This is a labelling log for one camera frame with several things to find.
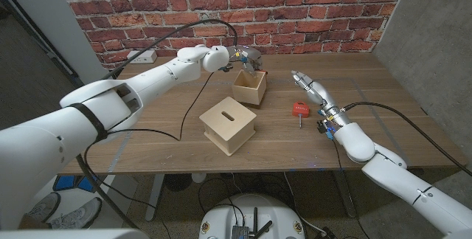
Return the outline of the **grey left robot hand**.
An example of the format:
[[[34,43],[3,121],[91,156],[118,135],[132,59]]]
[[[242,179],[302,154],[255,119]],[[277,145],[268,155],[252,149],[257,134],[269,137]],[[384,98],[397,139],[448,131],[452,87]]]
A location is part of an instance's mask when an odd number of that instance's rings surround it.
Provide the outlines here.
[[[243,70],[252,75],[263,69],[262,55],[257,49],[246,45],[236,45],[228,46],[227,51],[229,53],[229,62],[226,65],[228,69],[232,69],[235,62],[241,62]]]

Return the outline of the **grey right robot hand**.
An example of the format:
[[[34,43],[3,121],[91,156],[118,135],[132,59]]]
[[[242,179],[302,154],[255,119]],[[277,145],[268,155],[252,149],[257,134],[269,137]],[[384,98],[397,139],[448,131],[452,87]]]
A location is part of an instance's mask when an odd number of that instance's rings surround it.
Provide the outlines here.
[[[295,84],[305,90],[308,99],[320,107],[322,116],[340,127],[351,123],[349,117],[340,110],[336,101],[323,85],[304,73],[292,70],[291,74]]]

